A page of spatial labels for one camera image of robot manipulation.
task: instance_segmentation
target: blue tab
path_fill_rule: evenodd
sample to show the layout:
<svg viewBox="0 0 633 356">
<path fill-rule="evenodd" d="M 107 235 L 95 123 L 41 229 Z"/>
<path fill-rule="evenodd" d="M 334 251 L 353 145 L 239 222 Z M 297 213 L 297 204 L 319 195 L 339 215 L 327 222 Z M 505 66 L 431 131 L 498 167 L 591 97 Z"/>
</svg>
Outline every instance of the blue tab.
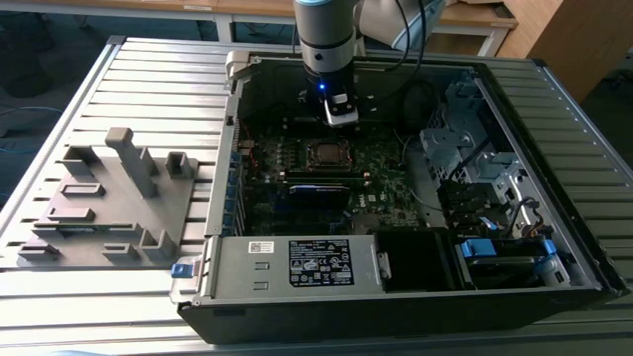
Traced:
<svg viewBox="0 0 633 356">
<path fill-rule="evenodd" d="M 473 256 L 473 252 L 470 250 L 470 247 L 467 246 L 467 243 L 462 243 L 459 247 L 462 248 L 463 257 Z"/>
<path fill-rule="evenodd" d="M 555 254 L 557 249 L 555 249 L 554 241 L 551 240 L 542 241 L 542 247 L 545 248 L 547 255 Z"/>
<path fill-rule="evenodd" d="M 469 239 L 461 244 L 463 257 L 497 256 L 493 241 L 490 239 Z"/>
<path fill-rule="evenodd" d="M 170 266 L 171 278 L 191 278 L 193 277 L 193 265 L 185 263 L 174 263 Z"/>
<path fill-rule="evenodd" d="M 487 217 L 478 217 L 478 218 L 485 223 L 485 226 L 487 226 L 487 228 L 490 230 L 497 230 L 498 229 L 497 224 L 494 222 L 491 222 Z"/>
</svg>

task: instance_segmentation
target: cable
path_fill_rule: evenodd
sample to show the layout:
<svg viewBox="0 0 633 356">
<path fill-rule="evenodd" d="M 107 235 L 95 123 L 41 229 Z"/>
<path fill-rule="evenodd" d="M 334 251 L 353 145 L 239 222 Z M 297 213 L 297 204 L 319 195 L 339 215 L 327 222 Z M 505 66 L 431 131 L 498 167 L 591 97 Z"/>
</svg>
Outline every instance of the cable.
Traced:
<svg viewBox="0 0 633 356">
<path fill-rule="evenodd" d="M 511 234 L 511 227 L 514 226 L 515 223 L 515 218 L 518 217 L 518 213 L 521 211 L 521 207 L 527 204 L 529 202 L 535 201 L 533 197 L 525 197 L 522 200 L 515 204 L 514 210 L 511 210 L 511 215 L 510 215 L 510 220 L 507 224 L 507 230 L 502 233 L 505 237 L 509 237 Z"/>
<path fill-rule="evenodd" d="M 534 222 L 534 225 L 531 226 L 531 228 L 527 230 L 527 232 L 525 233 L 523 235 L 523 238 L 525 237 L 531 237 L 531 233 L 534 231 L 538 230 L 538 228 L 542 226 L 543 224 L 543 219 L 542 219 L 542 215 L 537 212 L 535 208 L 531 209 L 531 213 L 534 214 L 534 216 L 538 218 L 538 220 Z"/>
<path fill-rule="evenodd" d="M 470 161 L 474 159 L 475 156 L 483 151 L 485 146 L 490 143 L 490 138 L 486 137 L 483 141 L 477 145 L 477 147 L 473 149 L 467 157 L 458 163 L 457 167 L 454 167 L 453 171 L 450 171 L 450 174 L 447 175 L 446 180 L 451 180 L 453 176 L 462 170 L 462 168 L 470 163 Z"/>
<path fill-rule="evenodd" d="M 405 9 L 402 8 L 402 5 L 398 0 L 393 0 L 393 1 L 395 2 L 397 9 L 399 10 L 399 14 L 402 16 L 402 22 L 405 23 L 406 47 L 405 47 L 405 52 L 402 53 L 402 58 L 399 58 L 399 61 L 391 67 L 385 69 L 385 72 L 391 72 L 402 66 L 402 63 L 405 63 L 406 57 L 409 56 L 409 48 L 411 47 L 411 33 L 409 29 L 409 22 L 406 21 Z"/>
<path fill-rule="evenodd" d="M 406 141 L 405 141 L 405 146 L 402 147 L 402 157 L 399 159 L 401 163 L 405 163 L 405 152 L 406 152 L 406 146 L 409 145 L 409 141 L 411 140 L 413 136 L 410 136 Z"/>
<path fill-rule="evenodd" d="M 11 151 L 11 150 L 5 150 L 3 148 L 0 148 L 0 152 L 3 152 L 5 154 L 34 154 L 39 149 L 30 150 L 30 151 Z"/>
<path fill-rule="evenodd" d="M 411 192 L 413 198 L 415 198 L 415 200 L 419 202 L 421 205 L 423 205 L 423 206 L 425 206 L 426 208 L 429 208 L 429 209 L 433 209 L 433 210 L 437 210 L 437 211 L 443 212 L 442 209 L 435 208 L 433 205 L 429 205 L 427 203 L 425 203 L 423 200 L 419 199 L 419 197 L 415 195 L 415 192 L 413 191 L 413 189 L 410 189 L 409 191 Z"/>
<path fill-rule="evenodd" d="M 405 142 L 402 141 L 402 139 L 401 139 L 399 136 L 397 135 L 395 129 L 393 129 L 393 133 L 395 134 L 397 141 L 403 145 Z"/>
<path fill-rule="evenodd" d="M 422 0 L 417 0 L 417 5 L 419 7 L 419 17 L 422 20 L 422 36 L 419 38 L 419 52 L 417 53 L 415 67 L 413 68 L 413 72 L 410 73 L 406 80 L 402 82 L 402 85 L 398 87 L 398 89 L 395 89 L 391 93 L 389 93 L 383 98 L 377 101 L 375 105 L 373 105 L 373 109 L 377 108 L 382 102 L 390 99 L 409 86 L 410 81 L 415 78 L 417 72 L 419 71 L 419 66 L 422 65 L 423 49 L 426 47 L 426 11 L 423 10 Z"/>
<path fill-rule="evenodd" d="M 5 113 L 11 113 L 14 111 L 22 111 L 22 110 L 23 111 L 54 111 L 58 114 L 63 113 L 59 109 L 46 108 L 43 106 L 23 106 L 22 108 L 13 108 L 6 111 L 2 111 L 0 113 L 0 116 L 3 115 Z"/>
</svg>

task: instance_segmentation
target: black cable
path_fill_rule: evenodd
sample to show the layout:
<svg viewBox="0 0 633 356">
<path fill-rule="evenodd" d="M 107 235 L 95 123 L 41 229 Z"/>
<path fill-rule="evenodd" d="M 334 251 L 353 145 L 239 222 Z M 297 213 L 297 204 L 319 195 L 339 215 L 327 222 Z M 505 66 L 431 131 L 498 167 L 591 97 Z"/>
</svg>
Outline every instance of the black cable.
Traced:
<svg viewBox="0 0 633 356">
<path fill-rule="evenodd" d="M 473 149 L 467 157 L 458 163 L 457 167 L 454 167 L 453 171 L 447 175 L 446 180 L 451 180 L 453 176 L 462 170 L 462 168 L 470 163 L 470 161 L 474 159 L 475 156 L 483 151 L 485 146 L 490 143 L 490 138 L 486 137 L 483 141 L 477 145 L 477 147 Z"/>
<path fill-rule="evenodd" d="M 510 215 L 510 220 L 507 224 L 507 230 L 503 231 L 502 235 L 503 237 L 509 237 L 511 234 L 511 227 L 514 226 L 515 223 L 515 218 L 518 217 L 518 213 L 521 212 L 521 207 L 527 204 L 530 201 L 535 201 L 533 197 L 525 197 L 522 200 L 515 204 L 514 210 L 511 210 L 511 215 Z"/>
<path fill-rule="evenodd" d="M 385 69 L 385 72 L 391 72 L 402 66 L 402 63 L 405 63 L 406 57 L 409 56 L 409 48 L 411 47 L 411 33 L 409 30 L 409 22 L 406 21 L 405 9 L 402 8 L 402 5 L 398 0 L 393 0 L 393 1 L 395 2 L 397 9 L 399 10 L 399 14 L 402 16 L 402 22 L 405 23 L 406 47 L 405 47 L 405 52 L 402 53 L 402 58 L 399 58 L 399 61 L 391 67 Z"/>
<path fill-rule="evenodd" d="M 395 89 L 383 98 L 381 98 L 375 102 L 375 105 L 371 105 L 374 108 L 377 108 L 379 104 L 382 104 L 387 99 L 390 99 L 394 95 L 397 95 L 402 90 L 409 87 L 409 84 L 414 80 L 417 72 L 419 71 L 419 66 L 422 65 L 423 49 L 426 47 L 426 11 L 423 11 L 422 0 L 417 0 L 417 5 L 419 7 L 419 17 L 422 20 L 422 36 L 419 37 L 419 52 L 417 53 L 415 67 L 413 68 L 413 72 L 410 73 L 406 80 L 402 82 L 402 85 L 398 87 L 398 89 Z"/>
</svg>

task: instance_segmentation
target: floor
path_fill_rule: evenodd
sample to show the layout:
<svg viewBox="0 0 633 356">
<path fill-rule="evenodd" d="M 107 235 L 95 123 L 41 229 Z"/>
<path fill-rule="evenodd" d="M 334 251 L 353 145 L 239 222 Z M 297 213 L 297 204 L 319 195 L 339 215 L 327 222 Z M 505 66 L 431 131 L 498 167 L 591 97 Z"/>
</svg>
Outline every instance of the floor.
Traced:
<svg viewBox="0 0 633 356">
<path fill-rule="evenodd" d="M 14 99 L 0 88 L 0 107 L 66 107 L 90 65 L 110 35 L 162 39 L 217 40 L 210 22 L 163 19 L 130 19 L 90 16 L 85 28 L 78 28 L 69 15 L 47 15 L 46 27 L 54 47 L 39 54 L 39 63 L 53 79 L 51 89 L 30 99 Z M 239 42 L 289 44 L 293 27 L 237 24 Z M 369 48 L 379 44 L 369 43 Z M 628 164 L 633 163 L 633 83 L 627 80 L 602 82 L 584 100 L 582 107 L 592 118 L 615 149 Z M 0 127 L 9 127 L 0 137 L 0 149 L 35 151 L 55 123 L 57 114 L 47 111 L 21 111 L 0 115 Z M 0 151 L 0 207 L 10 194 L 34 153 L 9 154 Z"/>
</svg>

